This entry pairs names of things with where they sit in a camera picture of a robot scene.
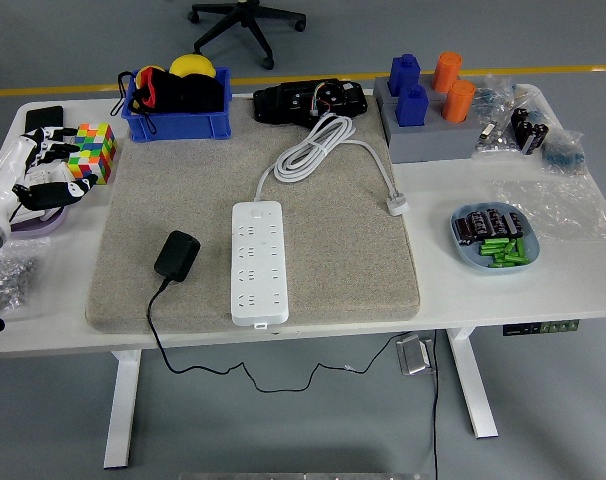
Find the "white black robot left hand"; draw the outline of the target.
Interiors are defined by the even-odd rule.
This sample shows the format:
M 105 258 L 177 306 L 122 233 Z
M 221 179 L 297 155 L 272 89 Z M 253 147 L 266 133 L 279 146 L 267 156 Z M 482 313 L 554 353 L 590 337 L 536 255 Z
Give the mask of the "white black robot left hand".
M 98 182 L 89 174 L 80 179 L 50 180 L 28 185 L 34 168 L 58 161 L 61 166 L 80 148 L 65 142 L 77 133 L 74 128 L 41 127 L 16 137 L 0 157 L 0 224 L 8 223 L 19 207 L 39 211 L 65 207 L 80 201 Z

